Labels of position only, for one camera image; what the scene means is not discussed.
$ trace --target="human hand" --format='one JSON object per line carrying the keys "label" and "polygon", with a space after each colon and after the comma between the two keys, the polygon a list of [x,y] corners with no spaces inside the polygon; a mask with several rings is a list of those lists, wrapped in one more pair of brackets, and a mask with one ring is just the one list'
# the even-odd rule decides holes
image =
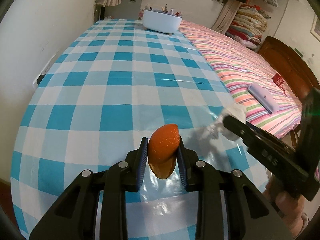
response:
{"label": "human hand", "polygon": [[282,191],[276,196],[276,199],[272,199],[270,195],[272,181],[273,177],[266,185],[266,190],[263,192],[263,195],[269,202],[276,203],[278,208],[284,214],[284,217],[282,218],[283,222],[295,238],[303,227],[301,215],[303,213],[305,198],[301,195],[298,199],[294,199],[288,192]]}

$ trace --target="checkered tablecloth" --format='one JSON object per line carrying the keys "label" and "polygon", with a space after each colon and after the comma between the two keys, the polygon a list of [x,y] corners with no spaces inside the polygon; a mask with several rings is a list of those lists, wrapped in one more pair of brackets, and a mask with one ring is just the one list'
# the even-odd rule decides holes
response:
{"label": "checkered tablecloth", "polygon": [[[95,23],[58,58],[22,119],[11,172],[20,231],[28,238],[82,170],[108,169],[168,123],[200,159],[223,171],[241,169],[263,190],[265,169],[241,141],[200,139],[232,102],[181,33],[145,31],[139,21]],[[126,193],[126,202],[130,239],[194,240],[197,193],[182,190],[177,167],[160,180],[147,166],[140,192]]]}

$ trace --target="orange object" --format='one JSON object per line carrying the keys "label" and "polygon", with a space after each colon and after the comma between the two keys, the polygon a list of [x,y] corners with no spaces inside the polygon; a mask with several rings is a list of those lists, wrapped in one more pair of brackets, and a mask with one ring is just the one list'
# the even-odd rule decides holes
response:
{"label": "orange object", "polygon": [[179,147],[180,134],[174,123],[158,128],[148,144],[148,163],[159,179],[167,179],[176,166],[175,151]]}

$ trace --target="stack of folded blankets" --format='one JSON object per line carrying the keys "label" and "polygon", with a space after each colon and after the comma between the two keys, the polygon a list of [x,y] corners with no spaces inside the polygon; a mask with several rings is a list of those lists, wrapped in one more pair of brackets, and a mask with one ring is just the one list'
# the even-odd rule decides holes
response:
{"label": "stack of folded blankets", "polygon": [[249,49],[261,44],[263,33],[268,27],[270,17],[257,5],[243,4],[237,11],[226,35]]}

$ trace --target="purple pencil case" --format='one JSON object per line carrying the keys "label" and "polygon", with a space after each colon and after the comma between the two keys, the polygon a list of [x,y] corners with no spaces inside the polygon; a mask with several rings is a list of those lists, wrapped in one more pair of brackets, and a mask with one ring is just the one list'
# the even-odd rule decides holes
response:
{"label": "purple pencil case", "polygon": [[278,112],[279,105],[267,89],[262,88],[258,83],[253,83],[248,87],[248,92],[252,94],[270,114]]}

